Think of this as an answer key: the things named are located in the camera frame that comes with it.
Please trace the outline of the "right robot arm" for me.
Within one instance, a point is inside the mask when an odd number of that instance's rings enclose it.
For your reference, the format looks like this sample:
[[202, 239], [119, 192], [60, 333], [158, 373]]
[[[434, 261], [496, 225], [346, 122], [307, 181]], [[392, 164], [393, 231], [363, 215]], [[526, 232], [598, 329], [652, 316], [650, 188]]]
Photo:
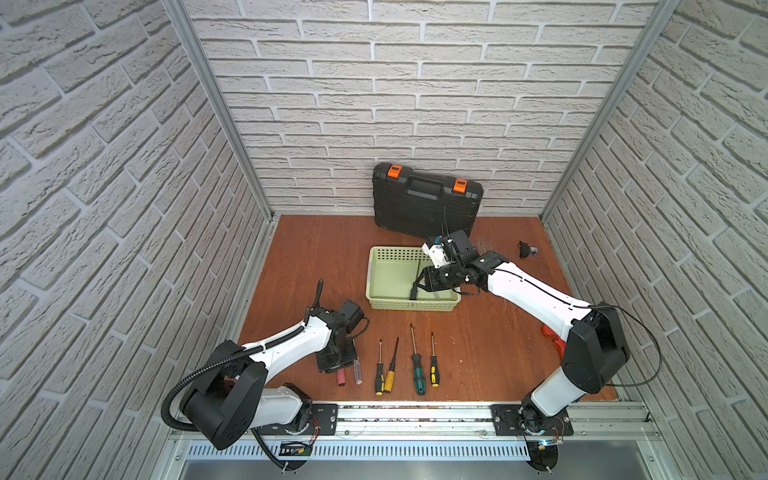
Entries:
[[564, 342], [560, 366], [524, 397], [518, 410], [519, 428], [526, 433], [545, 434], [550, 419], [583, 396], [599, 393], [630, 360], [618, 306], [571, 297], [493, 251], [449, 253], [444, 245], [422, 250], [432, 265], [422, 270], [417, 288], [434, 292], [475, 285], [522, 308]]

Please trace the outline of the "black yellow dotted screwdriver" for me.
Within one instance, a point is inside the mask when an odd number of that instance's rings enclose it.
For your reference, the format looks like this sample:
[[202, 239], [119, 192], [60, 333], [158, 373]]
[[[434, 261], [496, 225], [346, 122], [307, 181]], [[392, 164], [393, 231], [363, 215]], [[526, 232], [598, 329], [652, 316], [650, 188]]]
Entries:
[[418, 297], [419, 285], [420, 285], [422, 277], [423, 277], [423, 267], [421, 266], [421, 264], [418, 264], [417, 265], [416, 277], [415, 277], [415, 279], [414, 279], [414, 281], [412, 283], [412, 287], [411, 287], [410, 294], [409, 294], [409, 299], [411, 301], [416, 300], [417, 297]]

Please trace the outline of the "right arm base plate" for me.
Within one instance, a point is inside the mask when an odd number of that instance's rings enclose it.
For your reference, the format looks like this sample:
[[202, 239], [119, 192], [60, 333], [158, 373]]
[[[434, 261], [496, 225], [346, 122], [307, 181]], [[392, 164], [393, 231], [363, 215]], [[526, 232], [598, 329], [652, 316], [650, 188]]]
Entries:
[[492, 404], [491, 420], [497, 436], [558, 436], [574, 434], [574, 428], [566, 408], [554, 416], [546, 416], [533, 406]]

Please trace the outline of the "black yellow Phillips screwdriver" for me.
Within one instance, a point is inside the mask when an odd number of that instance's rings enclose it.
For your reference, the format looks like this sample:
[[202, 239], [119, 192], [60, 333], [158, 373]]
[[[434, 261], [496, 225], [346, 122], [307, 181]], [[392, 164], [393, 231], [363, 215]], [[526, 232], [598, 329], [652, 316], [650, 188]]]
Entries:
[[431, 334], [430, 383], [433, 388], [437, 388], [440, 385], [440, 371], [434, 334]]

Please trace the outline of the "clear red handled screwdriver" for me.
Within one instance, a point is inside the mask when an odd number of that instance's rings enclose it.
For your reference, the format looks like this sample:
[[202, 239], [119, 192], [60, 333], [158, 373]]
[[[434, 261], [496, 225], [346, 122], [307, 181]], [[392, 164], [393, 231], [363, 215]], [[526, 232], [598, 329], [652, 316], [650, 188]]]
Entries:
[[353, 362], [353, 372], [355, 383], [361, 385], [363, 383], [362, 367], [359, 359], [355, 359]]

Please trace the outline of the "orange handled black screwdriver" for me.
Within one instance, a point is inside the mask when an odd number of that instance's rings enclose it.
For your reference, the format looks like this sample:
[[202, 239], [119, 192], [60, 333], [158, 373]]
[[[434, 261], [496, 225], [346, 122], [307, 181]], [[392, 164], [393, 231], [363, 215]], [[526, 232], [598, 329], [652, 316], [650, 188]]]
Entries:
[[393, 391], [395, 374], [396, 374], [396, 365], [397, 365], [398, 345], [399, 345], [399, 339], [396, 339], [393, 355], [389, 364], [389, 368], [385, 375], [385, 381], [384, 381], [384, 387], [383, 387], [384, 393], [391, 393]]

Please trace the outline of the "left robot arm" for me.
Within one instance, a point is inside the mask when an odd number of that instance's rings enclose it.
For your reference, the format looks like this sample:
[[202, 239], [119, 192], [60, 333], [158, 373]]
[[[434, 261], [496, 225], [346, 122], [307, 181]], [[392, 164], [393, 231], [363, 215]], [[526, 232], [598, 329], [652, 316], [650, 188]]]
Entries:
[[262, 426], [303, 432], [310, 424], [311, 398], [293, 384], [266, 385], [311, 355], [321, 373], [351, 367], [358, 359], [354, 330], [367, 319], [350, 300], [338, 310], [322, 307], [322, 288], [319, 281], [314, 303], [297, 324], [262, 341], [238, 345], [226, 340], [216, 346], [201, 367], [166, 394], [160, 407], [163, 422], [173, 430], [201, 433], [218, 450]]

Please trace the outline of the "black yellow flathead screwdriver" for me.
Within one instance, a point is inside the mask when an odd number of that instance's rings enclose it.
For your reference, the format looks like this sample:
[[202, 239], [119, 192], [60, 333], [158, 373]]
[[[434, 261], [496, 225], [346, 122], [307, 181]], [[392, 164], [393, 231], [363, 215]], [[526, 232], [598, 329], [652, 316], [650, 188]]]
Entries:
[[384, 393], [384, 385], [385, 385], [385, 375], [384, 375], [384, 364], [383, 364], [383, 341], [379, 341], [379, 358], [376, 366], [376, 376], [375, 376], [375, 394], [377, 396], [380, 396]]

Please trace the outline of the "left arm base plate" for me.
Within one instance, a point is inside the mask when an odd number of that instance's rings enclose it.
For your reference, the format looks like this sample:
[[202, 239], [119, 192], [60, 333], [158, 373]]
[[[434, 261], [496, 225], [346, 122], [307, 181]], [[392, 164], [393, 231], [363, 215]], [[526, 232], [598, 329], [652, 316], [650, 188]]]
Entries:
[[309, 437], [319, 431], [320, 436], [334, 436], [339, 418], [339, 405], [335, 403], [313, 403], [306, 415], [307, 422], [301, 429], [294, 429], [291, 424], [271, 424], [258, 428], [263, 436], [304, 436]]

